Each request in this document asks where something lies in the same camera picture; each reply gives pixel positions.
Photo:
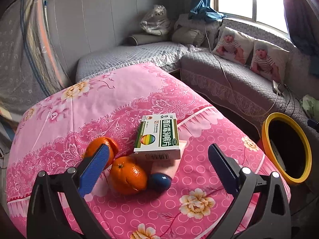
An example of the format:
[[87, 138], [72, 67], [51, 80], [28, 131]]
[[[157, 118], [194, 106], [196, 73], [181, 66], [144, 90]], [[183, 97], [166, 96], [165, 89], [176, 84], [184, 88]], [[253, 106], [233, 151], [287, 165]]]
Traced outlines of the orange peel piece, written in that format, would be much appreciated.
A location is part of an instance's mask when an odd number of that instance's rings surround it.
[[108, 146], [108, 148], [109, 148], [109, 159], [104, 167], [104, 169], [106, 169], [107, 167], [109, 167], [112, 164], [114, 157], [116, 156], [116, 154], [119, 151], [116, 142], [112, 138], [100, 136], [100, 137], [94, 139], [93, 141], [91, 141], [91, 143], [89, 143], [87, 149], [85, 150], [84, 154], [82, 155], [82, 158], [88, 158], [88, 157], [93, 156], [95, 151], [97, 151], [98, 148], [100, 147], [100, 145], [102, 145], [102, 144]]

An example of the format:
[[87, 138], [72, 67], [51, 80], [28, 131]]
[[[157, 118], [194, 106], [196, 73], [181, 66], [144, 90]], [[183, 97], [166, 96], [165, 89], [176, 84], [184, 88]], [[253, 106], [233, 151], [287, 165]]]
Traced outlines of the whole orange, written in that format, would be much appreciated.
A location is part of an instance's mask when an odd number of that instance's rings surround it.
[[135, 195], [146, 190], [148, 176], [135, 158], [119, 157], [112, 164], [109, 179], [116, 192]]

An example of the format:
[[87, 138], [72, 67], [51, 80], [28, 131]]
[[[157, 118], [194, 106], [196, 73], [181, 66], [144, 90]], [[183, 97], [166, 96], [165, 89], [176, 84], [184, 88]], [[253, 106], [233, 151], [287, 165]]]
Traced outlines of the pink tube blue cap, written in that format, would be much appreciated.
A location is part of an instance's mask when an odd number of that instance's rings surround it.
[[149, 189], [162, 193], [171, 187], [186, 145], [187, 142], [185, 140], [179, 140], [179, 151], [177, 153], [179, 159], [172, 159], [170, 156], [172, 149], [164, 152], [164, 149], [161, 149], [158, 144], [156, 144], [156, 150], [147, 153], [147, 187]]

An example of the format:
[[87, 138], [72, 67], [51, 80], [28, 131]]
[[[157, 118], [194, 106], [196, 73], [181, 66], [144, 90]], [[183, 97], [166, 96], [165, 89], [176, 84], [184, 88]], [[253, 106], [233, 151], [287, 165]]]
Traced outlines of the green white medicine box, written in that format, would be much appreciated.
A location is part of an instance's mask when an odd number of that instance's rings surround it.
[[175, 113], [143, 116], [134, 156], [146, 161], [179, 160], [181, 149]]

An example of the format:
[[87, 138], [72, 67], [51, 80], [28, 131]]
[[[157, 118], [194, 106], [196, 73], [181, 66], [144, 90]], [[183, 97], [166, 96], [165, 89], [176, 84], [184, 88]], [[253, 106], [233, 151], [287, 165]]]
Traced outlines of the white charger device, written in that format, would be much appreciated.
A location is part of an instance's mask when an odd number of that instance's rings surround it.
[[286, 90], [286, 85], [283, 83], [277, 83], [274, 80], [272, 81], [273, 92], [278, 95], [282, 95]]

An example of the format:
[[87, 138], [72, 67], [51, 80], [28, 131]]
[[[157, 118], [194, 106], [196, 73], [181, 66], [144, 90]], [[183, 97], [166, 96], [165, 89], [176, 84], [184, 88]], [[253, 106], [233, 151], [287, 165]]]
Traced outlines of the grey quilted sofa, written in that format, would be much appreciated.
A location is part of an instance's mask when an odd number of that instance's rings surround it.
[[247, 65], [231, 62], [209, 52], [207, 47], [183, 45], [172, 41], [133, 46], [125, 43], [95, 51], [80, 58], [76, 82], [130, 65], [154, 63], [170, 74], [179, 72], [181, 80], [220, 107], [232, 111], [260, 131], [267, 115], [287, 114], [305, 132], [313, 153], [318, 152], [318, 132], [307, 125], [308, 116], [301, 106], [298, 88], [318, 84], [302, 70], [309, 68], [310, 58], [290, 42], [279, 37], [275, 42], [289, 50], [282, 95], [275, 95], [270, 81], [253, 73]]

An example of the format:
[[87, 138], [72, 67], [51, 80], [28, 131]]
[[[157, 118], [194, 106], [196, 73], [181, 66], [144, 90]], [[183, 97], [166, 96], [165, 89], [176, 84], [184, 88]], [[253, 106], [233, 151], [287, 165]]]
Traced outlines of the baby print pillow right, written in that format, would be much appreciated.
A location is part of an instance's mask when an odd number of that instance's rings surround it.
[[288, 59], [289, 51], [265, 40], [256, 39], [250, 69], [267, 80], [280, 84], [284, 82]]

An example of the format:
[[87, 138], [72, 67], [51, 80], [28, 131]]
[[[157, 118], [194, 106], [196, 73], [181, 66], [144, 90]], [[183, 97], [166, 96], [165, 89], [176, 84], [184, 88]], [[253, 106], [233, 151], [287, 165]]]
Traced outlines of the baby print pillow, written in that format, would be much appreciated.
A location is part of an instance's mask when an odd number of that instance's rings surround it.
[[250, 69], [267, 80], [280, 84], [284, 82], [288, 59], [289, 51], [265, 40], [256, 39]]
[[254, 48], [254, 41], [255, 38], [251, 36], [225, 27], [213, 53], [229, 61], [244, 65]]

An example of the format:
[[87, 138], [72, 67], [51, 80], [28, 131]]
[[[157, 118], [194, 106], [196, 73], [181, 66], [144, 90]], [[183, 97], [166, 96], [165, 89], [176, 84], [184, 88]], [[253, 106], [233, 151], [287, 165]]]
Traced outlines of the purple curtain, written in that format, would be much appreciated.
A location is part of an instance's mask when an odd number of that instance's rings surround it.
[[305, 55], [318, 56], [318, 9], [311, 0], [283, 0], [290, 40]]

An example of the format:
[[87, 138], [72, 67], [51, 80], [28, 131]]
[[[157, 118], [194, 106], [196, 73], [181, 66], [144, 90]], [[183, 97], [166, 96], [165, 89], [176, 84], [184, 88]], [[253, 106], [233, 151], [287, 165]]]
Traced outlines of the window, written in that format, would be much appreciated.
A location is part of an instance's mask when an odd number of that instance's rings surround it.
[[211, 0], [211, 6], [229, 16], [267, 25], [287, 33], [283, 0]]

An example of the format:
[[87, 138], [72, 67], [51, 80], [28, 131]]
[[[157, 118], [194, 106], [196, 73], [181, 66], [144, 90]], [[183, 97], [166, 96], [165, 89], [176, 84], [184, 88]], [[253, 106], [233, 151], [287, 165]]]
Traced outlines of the grey cushion pile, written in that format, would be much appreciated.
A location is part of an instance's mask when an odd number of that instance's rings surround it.
[[221, 24], [220, 20], [207, 23], [203, 20], [189, 19], [188, 14], [181, 14], [175, 22], [171, 41], [183, 45], [213, 48]]

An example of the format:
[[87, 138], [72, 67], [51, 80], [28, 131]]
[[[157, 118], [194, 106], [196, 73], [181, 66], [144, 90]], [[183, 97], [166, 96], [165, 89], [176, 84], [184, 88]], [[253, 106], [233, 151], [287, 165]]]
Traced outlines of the striped grey drape cloth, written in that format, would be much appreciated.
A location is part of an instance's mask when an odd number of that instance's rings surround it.
[[12, 143], [23, 114], [69, 87], [49, 35], [45, 0], [16, 0], [1, 18], [1, 140]]

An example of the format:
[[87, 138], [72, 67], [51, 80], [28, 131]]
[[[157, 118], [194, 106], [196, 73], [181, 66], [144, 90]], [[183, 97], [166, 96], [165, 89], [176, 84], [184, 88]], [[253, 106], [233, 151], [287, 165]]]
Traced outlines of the blue curtain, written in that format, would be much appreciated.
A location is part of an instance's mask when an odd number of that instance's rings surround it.
[[191, 0], [189, 20], [215, 22], [226, 18], [226, 15], [214, 10], [210, 6], [211, 0]]

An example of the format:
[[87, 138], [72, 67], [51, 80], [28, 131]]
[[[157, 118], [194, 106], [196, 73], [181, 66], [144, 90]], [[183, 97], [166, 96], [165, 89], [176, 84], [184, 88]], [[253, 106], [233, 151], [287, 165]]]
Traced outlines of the silver plastic bag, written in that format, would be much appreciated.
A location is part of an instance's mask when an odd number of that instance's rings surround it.
[[163, 5], [154, 5], [141, 20], [140, 27], [148, 34], [164, 36], [171, 31], [172, 21]]

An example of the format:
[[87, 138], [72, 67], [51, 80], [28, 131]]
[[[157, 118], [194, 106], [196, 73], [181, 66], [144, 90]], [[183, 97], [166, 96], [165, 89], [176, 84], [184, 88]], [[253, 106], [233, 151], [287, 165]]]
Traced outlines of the grey bolster pillow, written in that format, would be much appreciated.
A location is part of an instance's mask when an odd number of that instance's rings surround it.
[[133, 46], [139, 46], [139, 45], [146, 45], [146, 44], [152, 44], [152, 43], [159, 43], [159, 42], [166, 42], [169, 41], [170, 37], [169, 35], [152, 35], [148, 33], [136, 33], [133, 35], [130, 35], [127, 38], [127, 43]]

